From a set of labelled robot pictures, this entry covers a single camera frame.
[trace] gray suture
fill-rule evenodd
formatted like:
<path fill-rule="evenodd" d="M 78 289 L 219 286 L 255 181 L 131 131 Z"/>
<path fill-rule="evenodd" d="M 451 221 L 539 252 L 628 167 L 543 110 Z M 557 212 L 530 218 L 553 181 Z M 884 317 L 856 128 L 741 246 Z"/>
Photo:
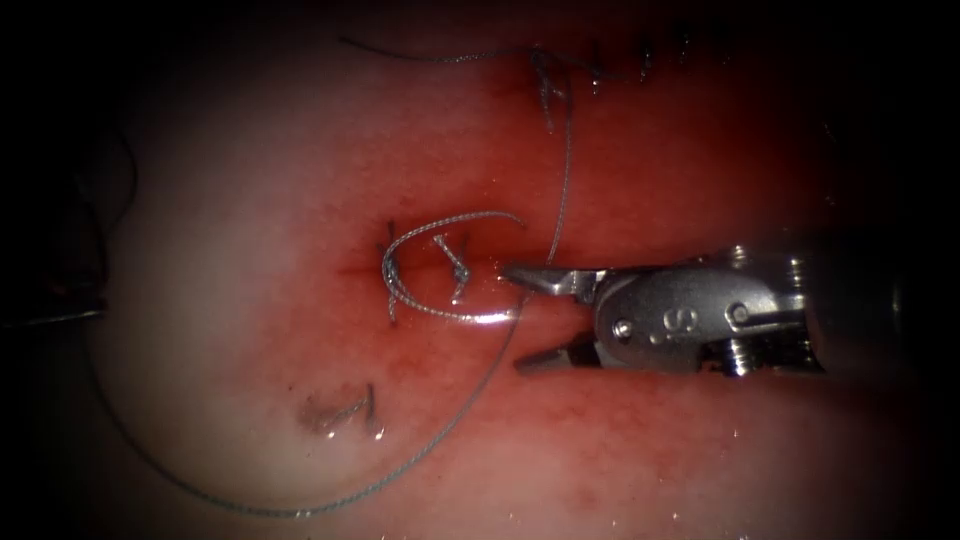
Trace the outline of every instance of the gray suture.
<path fill-rule="evenodd" d="M 406 286 L 400 281 L 399 276 L 392 271 L 393 264 L 391 263 L 393 252 L 396 251 L 398 247 L 404 242 L 410 240 L 415 236 L 419 236 L 428 231 L 438 229 L 440 227 L 446 227 L 453 223 L 459 223 L 463 221 L 471 221 L 475 219 L 488 219 L 488 218 L 506 218 L 513 220 L 520 224 L 520 226 L 525 226 L 523 221 L 517 216 L 499 211 L 483 211 L 483 212 L 470 212 L 467 214 L 460 214 L 459 216 L 452 216 L 445 219 L 440 219 L 434 221 L 433 223 L 428 223 L 421 227 L 417 227 L 412 231 L 402 235 L 400 238 L 394 240 L 390 247 L 386 249 L 383 254 L 383 263 L 381 265 L 381 272 L 383 274 L 383 283 L 387 286 L 387 289 L 390 290 L 390 294 L 397 297 L 397 300 L 403 302 L 404 304 L 422 311 L 428 315 L 434 315 L 437 317 L 444 317 L 447 319 L 453 319 L 465 323 L 477 323 L 477 324 L 486 324 L 491 322 L 501 322 L 508 319 L 513 319 L 516 317 L 516 313 L 512 311 L 500 311 L 492 313 L 482 313 L 482 314 L 465 314 L 465 313 L 455 313 L 452 311 L 445 311 L 442 309 L 436 309 L 429 306 L 425 306 L 420 303 L 410 291 L 407 290 Z"/>

